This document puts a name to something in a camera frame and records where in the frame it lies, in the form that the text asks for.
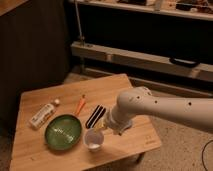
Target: wooden table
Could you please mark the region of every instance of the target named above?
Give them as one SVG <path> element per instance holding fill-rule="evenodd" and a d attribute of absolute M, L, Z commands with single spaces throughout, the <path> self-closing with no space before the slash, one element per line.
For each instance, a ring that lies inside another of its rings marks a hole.
<path fill-rule="evenodd" d="M 125 74 L 103 77 L 25 92 L 21 96 L 10 170 L 70 171 L 85 170 L 157 148 L 161 141 L 147 116 L 134 118 L 134 125 L 122 136 L 104 131 L 102 149 L 91 153 L 80 141 L 70 150 L 53 152 L 48 149 L 44 132 L 48 123 L 61 114 L 73 113 L 82 96 L 86 105 L 79 115 L 85 132 L 85 122 L 98 105 L 112 107 L 119 92 L 132 88 Z M 60 98 L 56 113 L 38 130 L 32 130 L 28 120 L 46 103 Z"/>

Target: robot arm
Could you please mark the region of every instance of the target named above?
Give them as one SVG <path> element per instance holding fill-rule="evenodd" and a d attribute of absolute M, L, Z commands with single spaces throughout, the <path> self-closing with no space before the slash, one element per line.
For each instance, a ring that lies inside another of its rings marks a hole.
<path fill-rule="evenodd" d="M 137 115 L 152 115 L 213 132 L 213 99 L 155 97 L 146 87 L 121 92 L 104 120 L 107 127 L 121 134 Z"/>

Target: power cord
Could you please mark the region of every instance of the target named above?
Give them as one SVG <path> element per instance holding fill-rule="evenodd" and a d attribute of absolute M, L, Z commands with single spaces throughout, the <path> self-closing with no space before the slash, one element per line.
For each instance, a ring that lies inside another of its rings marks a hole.
<path fill-rule="evenodd" d="M 207 147 L 210 143 L 212 143 L 212 142 L 213 142 L 213 140 L 208 141 L 208 142 L 204 145 L 203 150 L 202 150 L 201 158 L 202 158 L 202 164 L 203 164 L 203 167 L 204 167 L 205 171 L 208 171 L 208 169 L 207 169 L 206 164 L 205 164 L 204 153 L 205 153 L 206 147 Z"/>

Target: orange object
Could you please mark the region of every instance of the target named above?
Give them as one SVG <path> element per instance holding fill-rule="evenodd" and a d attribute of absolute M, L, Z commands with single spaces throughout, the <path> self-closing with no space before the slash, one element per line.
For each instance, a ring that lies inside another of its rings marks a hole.
<path fill-rule="evenodd" d="M 86 104 L 86 99 L 85 99 L 85 95 L 83 94 L 75 110 L 76 117 L 78 117 L 79 113 L 81 112 L 81 109 L 84 107 L 85 104 Z"/>

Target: paper cup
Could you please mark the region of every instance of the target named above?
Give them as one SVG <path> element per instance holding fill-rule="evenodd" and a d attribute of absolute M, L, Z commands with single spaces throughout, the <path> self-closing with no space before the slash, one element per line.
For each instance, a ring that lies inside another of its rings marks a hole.
<path fill-rule="evenodd" d="M 84 134 L 83 141 L 91 152 L 96 152 L 104 142 L 104 135 L 101 131 L 95 131 L 91 128 Z"/>

